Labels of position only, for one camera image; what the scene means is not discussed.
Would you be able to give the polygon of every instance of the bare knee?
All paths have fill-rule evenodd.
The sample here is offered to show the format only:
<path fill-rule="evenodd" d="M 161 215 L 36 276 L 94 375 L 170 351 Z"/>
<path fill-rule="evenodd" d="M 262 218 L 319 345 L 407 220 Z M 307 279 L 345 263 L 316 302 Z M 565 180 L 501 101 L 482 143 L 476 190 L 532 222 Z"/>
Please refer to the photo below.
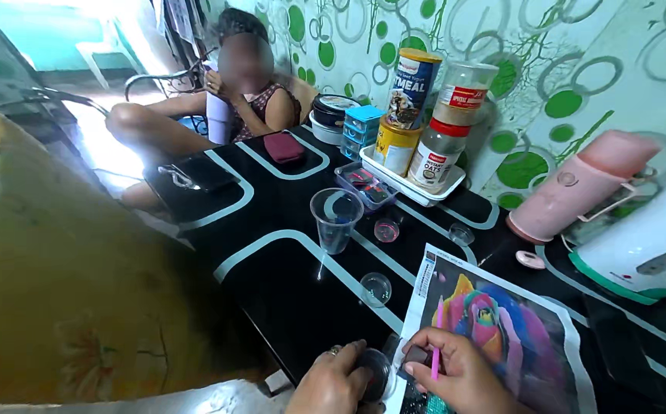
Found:
<path fill-rule="evenodd" d="M 139 144 L 141 132 L 147 126 L 150 110 L 142 105 L 122 102 L 111 108 L 106 118 L 106 128 L 124 144 Z"/>

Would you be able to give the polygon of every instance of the yellow fabric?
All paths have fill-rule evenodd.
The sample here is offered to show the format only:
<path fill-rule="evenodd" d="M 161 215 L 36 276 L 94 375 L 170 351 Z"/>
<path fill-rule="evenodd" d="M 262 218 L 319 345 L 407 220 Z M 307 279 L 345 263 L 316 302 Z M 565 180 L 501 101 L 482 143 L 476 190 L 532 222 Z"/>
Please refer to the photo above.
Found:
<path fill-rule="evenodd" d="M 233 340 L 195 328 L 178 268 L 191 259 L 0 115 L 0 403 L 133 399 L 243 375 L 251 361 Z M 222 327 L 210 305 L 204 325 Z"/>

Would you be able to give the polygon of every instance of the white tray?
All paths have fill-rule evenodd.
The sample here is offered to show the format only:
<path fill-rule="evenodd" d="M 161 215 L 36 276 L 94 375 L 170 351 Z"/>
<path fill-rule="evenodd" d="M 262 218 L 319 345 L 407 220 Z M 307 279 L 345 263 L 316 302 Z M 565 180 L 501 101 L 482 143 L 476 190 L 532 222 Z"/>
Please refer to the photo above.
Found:
<path fill-rule="evenodd" d="M 400 177 L 391 172 L 388 168 L 374 161 L 374 159 L 372 159 L 372 155 L 374 155 L 374 145 L 363 147 L 359 152 L 359 155 L 361 155 L 361 162 L 363 163 L 364 169 L 368 169 L 372 173 L 377 173 L 376 175 L 383 179 L 385 183 L 393 186 L 401 194 L 408 196 L 425 207 L 432 207 L 433 205 L 438 204 L 438 202 L 445 200 L 446 197 L 456 189 L 458 184 L 461 184 L 463 178 L 466 178 L 465 171 L 458 166 L 453 166 L 453 171 L 448 174 L 448 181 L 443 189 L 437 194 L 430 194 L 415 184 L 410 183 L 406 178 Z"/>

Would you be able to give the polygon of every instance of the white plastic chair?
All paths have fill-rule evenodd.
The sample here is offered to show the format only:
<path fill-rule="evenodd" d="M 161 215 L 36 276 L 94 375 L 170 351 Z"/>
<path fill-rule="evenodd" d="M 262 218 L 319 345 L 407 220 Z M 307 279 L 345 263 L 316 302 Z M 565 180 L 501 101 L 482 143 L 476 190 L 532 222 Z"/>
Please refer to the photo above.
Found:
<path fill-rule="evenodd" d="M 93 54 L 121 53 L 126 56 L 126 59 L 128 59 L 137 73 L 141 73 L 142 70 L 139 63 L 136 62 L 134 57 L 131 56 L 131 53 L 129 53 L 123 43 L 121 43 L 114 18 L 101 18 L 100 23 L 103 27 L 103 41 L 80 42 L 75 44 L 75 48 L 83 56 L 85 63 L 88 64 L 90 71 L 93 72 L 93 76 L 98 80 L 100 86 L 102 86 L 103 89 L 108 89 L 108 82 L 106 78 L 103 77 L 103 74 L 100 73 L 98 64 L 96 64 L 95 59 L 93 59 Z"/>

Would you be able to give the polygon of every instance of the dark hair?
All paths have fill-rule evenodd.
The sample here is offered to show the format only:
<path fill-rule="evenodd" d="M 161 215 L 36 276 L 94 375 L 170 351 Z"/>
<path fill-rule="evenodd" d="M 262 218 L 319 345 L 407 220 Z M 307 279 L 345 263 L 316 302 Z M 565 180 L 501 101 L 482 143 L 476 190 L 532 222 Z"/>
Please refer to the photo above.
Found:
<path fill-rule="evenodd" d="M 220 13 L 216 30 L 218 32 L 218 41 L 221 46 L 223 45 L 223 39 L 239 33 L 256 34 L 265 42 L 269 43 L 267 29 L 255 15 L 232 7 L 229 7 Z"/>

